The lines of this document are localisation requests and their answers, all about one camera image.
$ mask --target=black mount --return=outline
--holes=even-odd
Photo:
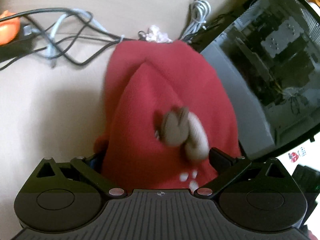
[[[14,208],[21,224],[42,232],[75,230],[95,221],[110,200],[128,199],[126,192],[112,195],[110,190],[118,187],[95,171],[100,170],[103,157],[77,157],[70,163],[43,159],[16,197]],[[252,163],[216,148],[210,150],[209,160],[219,176],[202,186],[211,194],[199,194],[200,189],[194,192],[197,201],[213,201],[227,220],[247,230],[266,233],[299,228],[307,202],[279,160]]]

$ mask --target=black cable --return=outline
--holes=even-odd
[[[226,14],[220,14],[218,15],[214,20],[212,20],[210,22],[210,25],[206,26],[205,29],[201,28],[199,31],[197,31],[196,33],[191,33],[191,34],[188,34],[187,36],[185,36],[182,41],[184,42],[189,42],[192,40],[192,38],[194,38],[195,36],[198,36],[198,35],[201,35],[203,33],[206,33],[212,29],[215,29],[217,27],[219,27],[221,24],[223,24],[225,18],[227,16],[233,16],[235,19],[237,19],[236,16],[233,15],[233,11],[230,11]]]
[[[58,43],[56,43],[52,39],[50,39],[50,37],[46,33],[50,28],[52,28],[54,26],[54,24],[51,25],[50,27],[48,27],[46,30],[44,30],[41,27],[41,25],[38,22],[36,22],[36,20],[34,20],[33,18],[31,18],[29,16],[31,14],[47,13],[47,12],[64,12],[64,13],[68,14],[67,17],[75,16],[80,22],[82,22],[84,24],[84,26],[81,28],[81,30],[76,35],[72,36],[73,40],[65,50],[62,50],[62,48],[60,48],[60,46],[58,46]],[[54,59],[54,58],[63,56],[68,61],[73,63],[74,65],[84,66],[84,65],[87,65],[88,63],[90,63],[92,60],[94,60],[98,55],[100,55],[108,47],[119,43],[120,39],[121,39],[121,37],[119,37],[117,35],[102,31],[102,30],[96,28],[95,26],[92,26],[90,24],[90,22],[92,20],[92,14],[91,13],[89,13],[89,14],[91,15],[90,19],[88,21],[85,21],[79,15],[78,12],[75,12],[75,11],[73,11],[71,9],[68,9],[68,8],[42,8],[42,9],[36,9],[36,10],[30,10],[30,11],[26,11],[26,12],[21,12],[21,13],[17,13],[17,14],[14,14],[14,15],[11,15],[11,16],[8,16],[8,17],[5,17],[5,18],[1,18],[0,22],[6,21],[6,20],[9,20],[9,19],[13,19],[13,18],[16,18],[16,17],[24,17],[24,18],[26,18],[30,23],[32,23],[39,30],[39,32],[40,32],[39,35],[41,35],[41,36],[43,36],[43,38],[47,39],[47,41],[50,44],[52,44],[52,46],[59,52],[59,54],[57,54],[57,55],[55,55],[53,57],[46,57],[46,58]],[[107,44],[107,45],[103,46],[101,49],[99,49],[96,53],[94,53],[91,57],[89,57],[84,62],[78,62],[78,61],[74,60],[72,57],[70,57],[68,54],[66,54],[66,52],[72,47],[72,45],[75,43],[76,39],[80,37],[80,34],[81,34],[82,30],[84,30],[84,28],[86,28],[86,27],[91,28],[92,30],[94,30],[94,31],[96,31],[98,33],[104,34],[105,36],[108,36],[109,38],[116,39],[116,40],[118,39],[118,41],[112,41],[112,42],[108,41],[108,42],[110,42],[110,44]],[[133,39],[123,38],[122,40],[123,41],[130,41],[130,40],[133,40]],[[35,51],[33,51],[33,52],[29,53],[29,54],[33,54],[33,53],[39,52],[41,50],[35,50]],[[29,54],[25,54],[23,56],[20,56],[20,57],[17,57],[15,59],[13,59],[7,65],[5,65],[4,67],[0,68],[0,71],[5,69],[5,68],[7,68],[9,65],[11,65],[13,62],[17,61],[18,59],[20,59],[20,58],[22,58],[24,56],[27,56]]]
[[[73,44],[76,42],[77,38],[80,36],[80,34],[82,33],[82,31],[89,25],[89,23],[92,21],[93,19],[93,15],[91,12],[87,12],[90,15],[90,18],[88,21],[85,22],[85,24],[81,27],[81,29],[78,31],[78,33],[76,34],[76,36],[74,37],[74,39],[70,42],[70,44],[68,45],[68,47],[66,49],[64,49],[64,51],[62,51],[61,53],[53,56],[53,57],[47,57],[44,55],[39,55],[40,57],[45,57],[47,59],[55,59],[61,56],[64,56],[65,53],[73,46]]]
[[[58,46],[54,41],[52,41],[44,32],[43,28],[31,17],[29,16],[24,16],[26,19],[28,19],[42,34],[42,36],[44,38],[46,38],[48,40],[49,43],[52,44],[52,46],[62,54],[62,56],[64,56],[68,61],[70,61],[71,63],[73,63],[76,66],[85,66],[87,64],[89,64],[91,61],[93,61],[98,55],[100,55],[105,49],[107,49],[109,46],[106,45],[104,47],[102,47],[101,49],[99,49],[96,53],[94,53],[91,57],[89,57],[88,59],[86,59],[83,62],[78,62],[76,60],[74,60],[72,57],[70,57],[68,54],[63,53],[63,50],[60,48],[60,46]]]
[[[290,98],[290,108],[291,108],[291,112],[294,115],[300,114],[300,104],[299,104],[299,102],[298,102],[296,97],[291,97]]]
[[[104,42],[108,42],[108,47],[111,47],[115,44],[117,44],[118,42],[117,41],[108,41],[108,40],[104,40],[104,39],[100,39],[100,38],[93,38],[93,37],[88,37],[88,36],[78,36],[78,35],[73,35],[73,36],[68,36],[68,37],[65,37],[59,41],[57,41],[56,43],[57,44],[60,44],[68,39],[74,39],[74,38],[78,38],[78,39],[86,39],[86,40],[93,40],[93,41],[104,41]],[[42,48],[39,48],[39,49],[35,49],[29,53],[26,53],[24,55],[21,55],[21,56],[18,56],[18,57],[15,57],[14,59],[12,59],[10,62],[8,62],[6,65],[4,65],[3,67],[0,68],[0,71],[2,70],[5,70],[7,67],[9,67],[11,64],[13,64],[14,62],[18,61],[19,59],[25,57],[25,56],[28,56],[28,55],[31,55],[31,54],[35,54],[37,52],[40,52],[40,51],[43,51],[47,49],[47,47],[42,47]]]
[[[31,14],[38,14],[38,13],[48,13],[48,12],[64,12],[64,13],[67,13],[69,15],[73,15],[75,16],[76,18],[78,18],[79,21],[81,21],[83,24],[85,24],[85,20],[75,11],[69,9],[69,8],[41,8],[41,9],[35,9],[35,10],[29,10],[29,11],[25,11],[25,12],[20,12],[20,13],[16,13],[14,15],[11,15],[11,16],[7,16],[7,17],[4,17],[4,18],[1,18],[0,19],[0,22],[3,22],[3,21],[6,21],[6,20],[10,20],[10,19],[13,19],[13,18],[17,18],[17,17],[26,17],[28,15],[31,15]],[[96,28],[95,26],[89,24],[88,27],[94,31],[96,31],[97,33],[101,33],[101,34],[104,34],[104,35],[107,35],[113,39],[120,39],[121,37],[120,36],[117,36],[117,35],[114,35],[112,33],[108,33],[108,32],[105,32],[105,31],[102,31],[98,28]],[[123,38],[124,41],[131,41],[133,39],[128,39],[128,38]]]

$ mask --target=ribbed surface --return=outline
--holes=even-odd
[[[111,200],[91,224],[73,232],[43,234],[25,229],[16,240],[302,240],[296,230],[266,235],[226,220],[214,202],[194,198],[187,190],[135,190],[128,198]]]
[[[264,2],[262,0],[254,1],[253,5],[250,7],[239,17],[239,20],[242,23],[242,27],[246,26],[248,22],[251,22],[256,15],[261,11],[261,4]]]
[[[320,46],[320,28],[317,20],[310,14],[310,12],[304,8],[301,8],[303,17],[309,26],[309,37],[311,40]]]

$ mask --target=red cloth bag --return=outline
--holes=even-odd
[[[162,116],[182,106],[200,119],[210,147],[240,155],[233,107],[202,55],[182,41],[120,43],[105,80],[106,131],[95,143],[96,153],[107,151],[102,175],[128,191],[189,188],[217,177],[209,160],[191,164],[183,146],[155,137]]]

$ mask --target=black plastic device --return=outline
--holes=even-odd
[[[299,164],[292,177],[302,190],[308,203],[308,210],[302,221],[303,225],[318,205],[316,198],[320,193],[320,171]]]
[[[33,50],[34,37],[31,26],[21,23],[17,36],[9,43],[0,46],[0,62],[29,54]]]
[[[98,158],[43,159],[15,199],[23,230],[14,239],[307,239],[298,229],[307,201],[277,159],[252,163],[213,148],[219,176],[192,195],[128,194],[94,170]]]

